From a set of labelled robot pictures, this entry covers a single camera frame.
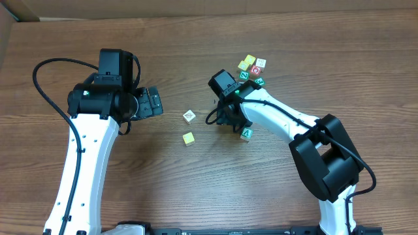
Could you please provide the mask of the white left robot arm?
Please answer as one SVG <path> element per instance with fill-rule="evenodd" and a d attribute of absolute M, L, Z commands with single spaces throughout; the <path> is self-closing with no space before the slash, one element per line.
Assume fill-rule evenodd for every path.
<path fill-rule="evenodd" d="M 122 124 L 158 116 L 156 87 L 139 87 L 137 56 L 102 49 L 95 72 L 69 92 L 67 156 L 59 191 L 43 234 L 100 234 L 101 199 L 112 146 Z"/>

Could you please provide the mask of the green A letter block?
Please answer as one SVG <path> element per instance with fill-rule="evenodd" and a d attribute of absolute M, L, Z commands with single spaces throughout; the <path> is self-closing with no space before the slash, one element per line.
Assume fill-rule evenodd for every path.
<path fill-rule="evenodd" d="M 240 138 L 245 141 L 250 141 L 252 135 L 253 135 L 253 129 L 250 129 L 249 127 L 244 127 L 240 134 Z"/>

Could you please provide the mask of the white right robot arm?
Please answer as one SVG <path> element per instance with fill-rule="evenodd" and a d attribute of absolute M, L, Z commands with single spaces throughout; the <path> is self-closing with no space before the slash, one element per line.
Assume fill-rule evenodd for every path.
<path fill-rule="evenodd" d="M 354 234 L 352 198 L 364 163 L 340 120 L 290 108 L 257 82 L 243 84 L 220 70 L 208 86 L 219 101 L 214 123 L 241 131 L 253 123 L 288 143 L 304 186 L 319 201 L 321 234 Z"/>

